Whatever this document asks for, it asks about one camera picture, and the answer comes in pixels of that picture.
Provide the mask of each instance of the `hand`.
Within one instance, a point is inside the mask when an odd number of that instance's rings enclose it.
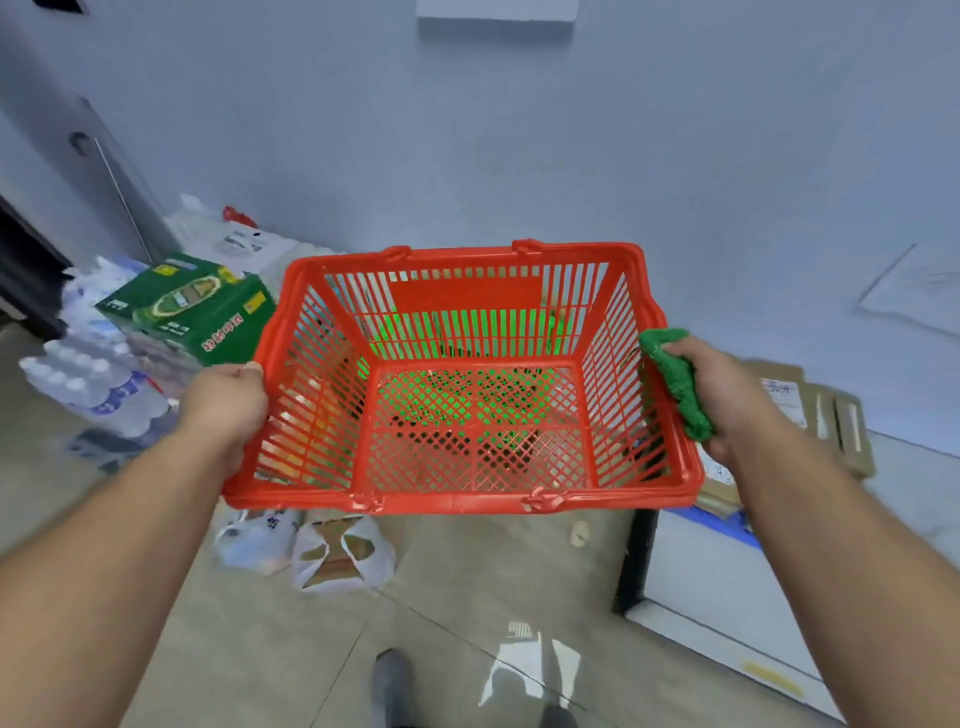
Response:
[[[263,369],[249,364],[218,364],[197,374],[180,398],[177,433],[186,433],[240,467],[243,447],[267,419]]]
[[[735,438],[752,437],[784,419],[759,377],[732,356],[694,336],[664,344],[663,350],[689,359],[696,370],[697,397],[716,428],[704,449],[718,463],[732,466]]]

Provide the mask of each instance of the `green box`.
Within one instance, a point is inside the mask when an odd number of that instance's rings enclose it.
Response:
[[[186,254],[144,271],[97,310],[123,330],[141,356],[196,372],[250,361],[276,306],[257,276]]]

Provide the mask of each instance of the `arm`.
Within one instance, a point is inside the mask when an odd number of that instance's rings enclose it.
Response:
[[[754,532],[851,726],[960,725],[960,573],[784,417],[756,377],[694,338],[696,368]]]
[[[5,725],[120,723],[266,411],[256,365],[204,370],[172,434],[0,563]]]

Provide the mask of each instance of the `gray shoe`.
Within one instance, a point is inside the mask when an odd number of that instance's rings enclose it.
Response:
[[[540,728],[577,728],[577,719],[559,705],[544,705],[540,716]]]
[[[414,728],[414,667],[398,649],[377,655],[371,680],[371,728]]]

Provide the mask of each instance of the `white package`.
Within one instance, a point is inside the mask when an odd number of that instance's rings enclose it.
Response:
[[[300,511],[234,511],[213,538],[226,566],[269,576],[290,565]]]
[[[293,574],[294,586],[298,591],[309,594],[339,594],[355,589],[378,589],[382,587],[396,569],[396,553],[390,543],[383,538],[376,522],[370,516],[349,517],[355,523],[340,538],[340,546],[347,553],[359,576],[333,578],[320,584],[306,586],[306,583],[325,563],[330,555],[330,546],[326,539],[313,527],[319,522],[306,523],[297,534],[294,543]],[[356,536],[373,545],[373,553],[366,559],[358,559],[351,551],[347,536]],[[320,559],[305,559],[304,554],[315,548],[323,548]]]

